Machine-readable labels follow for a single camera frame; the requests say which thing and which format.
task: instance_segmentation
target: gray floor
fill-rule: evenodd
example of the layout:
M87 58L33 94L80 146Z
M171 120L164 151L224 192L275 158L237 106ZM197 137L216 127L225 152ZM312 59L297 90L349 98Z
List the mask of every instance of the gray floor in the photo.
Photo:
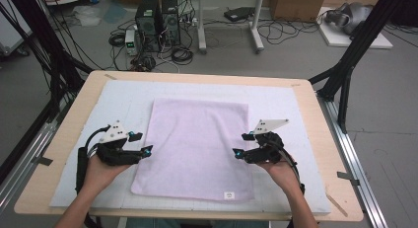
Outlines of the gray floor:
M75 41L101 67L111 65L109 33L119 24L131 20L133 12L121 9L113 0L104 0L96 7L104 17L99 26L74 26ZM62 7L64 11L71 5ZM212 10L205 17L223 20L222 10ZM208 51L197 52L193 62L179 66L180 74L213 74L256 76L271 78L309 79L332 67L345 47L327 46L319 32L299 34L296 38L272 45L263 40L265 50L255 54L252 39L246 28L207 28ZM195 30L190 32L197 39ZM394 32L418 44L418 36ZM357 65L350 91L347 114L349 135L368 176L373 192L389 227L416 227L418 223L418 172L416 145L418 145L418 58L417 47L383 32L393 49L369 49ZM124 51L117 58L120 68L128 66ZM156 72L176 73L178 70L163 64ZM47 86L34 56L13 55L0 62L0 161L3 162L25 133L48 100ZM52 226L57 217L25 216L13 211L19 191L0 214L0 227ZM116 227L117 220L105 220L106 227ZM286 227L274 222L273 227ZM321 227L369 227L362 222L322 222Z

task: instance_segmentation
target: computer tower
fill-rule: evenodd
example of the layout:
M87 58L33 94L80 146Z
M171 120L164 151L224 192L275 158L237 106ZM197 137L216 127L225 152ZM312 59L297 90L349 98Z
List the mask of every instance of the computer tower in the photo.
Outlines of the computer tower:
M141 52L160 52L161 51L161 44L163 43L164 39L160 38L158 35L143 35L139 36L140 38L140 45L139 50Z
M161 9L163 13L164 28L166 30L166 42L173 45L180 44L177 0L162 0Z
M135 22L138 32L145 35L159 35L164 30L159 0L140 0Z

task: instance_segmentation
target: black metal pole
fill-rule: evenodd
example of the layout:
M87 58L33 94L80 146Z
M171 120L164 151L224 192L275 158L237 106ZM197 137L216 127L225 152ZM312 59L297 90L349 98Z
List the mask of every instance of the black metal pole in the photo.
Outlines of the black metal pole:
M53 76L51 81L53 81L53 79L59 79L59 76L62 76L68 87L66 90L79 90L83 86L84 81L78 74L72 59L69 59L65 55L65 48L49 24L49 21L46 19L38 2L36 2L36 0L11 1L37 37L40 45L46 50L49 57L56 62L57 68L52 69L51 75ZM85 65L82 70L88 70L87 73L93 71L93 69L87 65Z
M379 0L375 8L369 15L364 25L355 35L353 41L348 46L341 60L331 68L310 79L311 83L316 83L328 77L325 85L317 94L326 100L333 100L335 94L341 87L344 87L338 113L338 123L343 131L346 132L345 119L347 114L348 91L351 74L357 63L372 45L384 25L394 13L396 8L403 0Z

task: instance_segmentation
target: desk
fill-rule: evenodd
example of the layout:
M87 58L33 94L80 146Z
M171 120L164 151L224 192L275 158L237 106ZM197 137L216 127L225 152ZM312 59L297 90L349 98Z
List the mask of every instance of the desk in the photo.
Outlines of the desk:
M325 183L331 213L317 216L320 221L360 221L363 212L349 181L338 179L336 172L345 172L336 145L332 139L314 90L307 80L255 77L210 76L165 73L136 73L95 71L90 74L79 96L63 120L44 157L52 159L49 166L37 166L33 176L15 205L22 214L62 214L63 208L49 207L59 183L61 172L102 88L109 80L138 80L207 84L237 84L293 88L300 111L311 140L313 153ZM180 210L92 209L92 214L102 216L173 217L194 219L258 219L285 220L289 216L277 213L205 212Z

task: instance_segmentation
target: white cloth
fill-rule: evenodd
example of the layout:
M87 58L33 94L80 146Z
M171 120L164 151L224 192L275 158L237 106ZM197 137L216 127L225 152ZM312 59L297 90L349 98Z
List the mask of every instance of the white cloth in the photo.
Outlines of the white cloth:
M246 150L248 105L156 99L131 190L136 194L244 201L253 198L248 164L232 148Z

